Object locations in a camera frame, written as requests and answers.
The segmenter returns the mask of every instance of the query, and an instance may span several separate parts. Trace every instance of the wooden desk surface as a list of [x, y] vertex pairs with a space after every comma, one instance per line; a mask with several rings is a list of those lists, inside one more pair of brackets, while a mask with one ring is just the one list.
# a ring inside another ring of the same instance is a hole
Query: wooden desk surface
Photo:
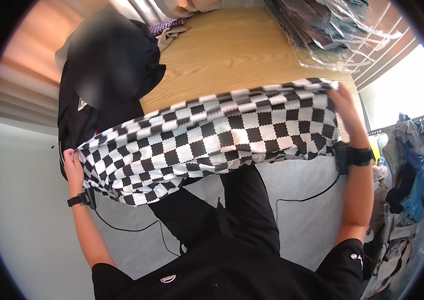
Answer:
[[[301, 67], [300, 50], [293, 49], [265, 9], [220, 9], [195, 15], [186, 24], [191, 29], [161, 53], [160, 63], [167, 71], [140, 100], [145, 113], [209, 94], [323, 77], [344, 83], [362, 116], [352, 77]], [[348, 140], [341, 120], [339, 131]]]

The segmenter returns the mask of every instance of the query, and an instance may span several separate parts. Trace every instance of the black and white checkered shirt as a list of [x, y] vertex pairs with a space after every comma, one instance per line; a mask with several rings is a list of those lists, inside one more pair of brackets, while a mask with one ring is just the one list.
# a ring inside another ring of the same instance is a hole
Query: black and white checkered shirt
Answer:
[[84, 144], [84, 186], [132, 206], [158, 201], [186, 177], [241, 165], [333, 155], [336, 81], [311, 78], [180, 102]]

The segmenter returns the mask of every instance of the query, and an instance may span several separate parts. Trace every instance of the person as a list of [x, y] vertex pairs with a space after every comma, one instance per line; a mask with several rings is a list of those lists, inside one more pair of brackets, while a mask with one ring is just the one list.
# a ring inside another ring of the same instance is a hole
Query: person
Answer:
[[[369, 148], [347, 89], [340, 85], [328, 95], [350, 136], [349, 147]], [[82, 192], [82, 165], [73, 149], [64, 157], [75, 197]], [[185, 189], [149, 205], [187, 252], [137, 280], [117, 269], [88, 206], [72, 206], [96, 299], [359, 299], [373, 203], [371, 161], [349, 167], [341, 226], [315, 272], [280, 257], [279, 230], [255, 166], [220, 177], [225, 208], [197, 201]]]

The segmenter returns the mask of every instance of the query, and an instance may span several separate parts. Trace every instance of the leg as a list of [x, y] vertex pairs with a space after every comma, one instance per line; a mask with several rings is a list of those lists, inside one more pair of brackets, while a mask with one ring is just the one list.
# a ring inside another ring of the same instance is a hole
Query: leg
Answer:
[[259, 171], [243, 166], [220, 175], [225, 189], [226, 210], [235, 238], [280, 255], [279, 229]]
[[149, 207], [187, 249], [197, 247], [218, 232], [215, 208], [184, 188]]

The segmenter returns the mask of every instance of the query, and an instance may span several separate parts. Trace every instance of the small emblem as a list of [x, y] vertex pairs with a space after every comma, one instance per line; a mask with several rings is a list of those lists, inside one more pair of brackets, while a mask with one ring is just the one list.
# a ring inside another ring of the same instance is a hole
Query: small emblem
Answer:
[[175, 279], [175, 275], [170, 275], [167, 277], [162, 278], [160, 281], [163, 283], [170, 283]]

